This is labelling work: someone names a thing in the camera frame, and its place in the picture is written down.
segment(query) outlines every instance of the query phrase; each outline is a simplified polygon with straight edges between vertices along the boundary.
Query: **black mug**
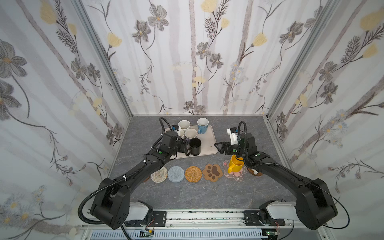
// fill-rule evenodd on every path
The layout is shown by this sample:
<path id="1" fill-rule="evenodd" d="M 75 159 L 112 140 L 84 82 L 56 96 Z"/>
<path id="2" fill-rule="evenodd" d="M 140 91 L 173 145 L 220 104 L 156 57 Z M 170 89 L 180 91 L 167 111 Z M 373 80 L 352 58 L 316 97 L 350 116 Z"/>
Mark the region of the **black mug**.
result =
<path id="1" fill-rule="evenodd" d="M 193 155 L 197 156 L 201 153 L 201 140 L 198 138 L 193 138 L 189 141 L 189 148 L 187 149 L 187 152 L 185 153 L 187 156 Z"/>

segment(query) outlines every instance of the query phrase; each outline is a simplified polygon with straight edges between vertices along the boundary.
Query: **blue round coaster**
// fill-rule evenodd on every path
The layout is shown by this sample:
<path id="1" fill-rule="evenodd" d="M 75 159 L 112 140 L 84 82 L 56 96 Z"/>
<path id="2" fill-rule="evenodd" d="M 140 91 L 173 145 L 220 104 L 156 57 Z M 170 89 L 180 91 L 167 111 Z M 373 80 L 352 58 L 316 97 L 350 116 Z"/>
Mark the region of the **blue round coaster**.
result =
<path id="1" fill-rule="evenodd" d="M 168 179 L 171 182 L 181 182 L 184 179 L 184 169 L 179 166 L 173 166 L 168 170 Z"/>

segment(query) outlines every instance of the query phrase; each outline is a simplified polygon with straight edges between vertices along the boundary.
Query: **floral wallpaper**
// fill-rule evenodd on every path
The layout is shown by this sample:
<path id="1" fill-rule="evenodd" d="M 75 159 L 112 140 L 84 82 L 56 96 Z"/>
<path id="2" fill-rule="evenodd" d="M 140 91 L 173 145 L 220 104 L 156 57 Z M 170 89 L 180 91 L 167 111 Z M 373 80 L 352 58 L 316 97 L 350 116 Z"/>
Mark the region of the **floral wallpaper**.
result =
<path id="1" fill-rule="evenodd" d="M 80 239 L 128 118 L 71 2 L 0 3 L 0 231 Z"/>
<path id="2" fill-rule="evenodd" d="M 384 211 L 384 5 L 343 0 L 269 116 L 296 171 L 347 208 L 337 239 L 380 238 Z M 342 227 L 341 207 L 329 224 Z"/>
<path id="3" fill-rule="evenodd" d="M 82 2 L 133 113 L 187 115 L 267 114 L 326 4 Z"/>

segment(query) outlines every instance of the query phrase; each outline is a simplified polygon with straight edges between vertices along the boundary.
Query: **blue mug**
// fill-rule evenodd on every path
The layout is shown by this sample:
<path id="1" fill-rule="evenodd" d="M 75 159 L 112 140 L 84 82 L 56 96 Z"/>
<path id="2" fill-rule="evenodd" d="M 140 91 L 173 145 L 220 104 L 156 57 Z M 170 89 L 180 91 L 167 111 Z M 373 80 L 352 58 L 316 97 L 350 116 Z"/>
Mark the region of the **blue mug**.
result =
<path id="1" fill-rule="evenodd" d="M 199 126 L 197 133 L 204 134 L 208 129 L 209 121 L 206 118 L 200 118 L 199 120 L 197 120 L 197 124 Z"/>

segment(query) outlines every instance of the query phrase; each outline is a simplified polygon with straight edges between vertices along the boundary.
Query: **tray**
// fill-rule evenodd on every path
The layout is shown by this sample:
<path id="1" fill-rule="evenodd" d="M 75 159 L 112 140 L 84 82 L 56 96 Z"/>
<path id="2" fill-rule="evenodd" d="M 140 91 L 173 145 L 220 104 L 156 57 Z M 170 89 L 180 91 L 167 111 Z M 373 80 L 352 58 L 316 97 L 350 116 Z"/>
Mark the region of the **tray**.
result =
<path id="1" fill-rule="evenodd" d="M 194 126 L 191 126 L 191 128 L 197 131 L 199 129 L 199 126 L 194 125 Z M 204 134 L 197 134 L 196 138 L 200 139 L 201 141 L 201 153 L 197 156 L 193 156 L 192 154 L 189 156 L 186 156 L 185 153 L 178 152 L 177 159 L 185 158 L 185 157 L 198 157 L 198 156 L 204 156 L 204 155 L 212 155 L 218 152 L 218 150 L 214 146 L 214 144 L 216 143 L 216 138 L 215 138 L 214 130 L 211 125 L 208 125 L 208 129 Z"/>

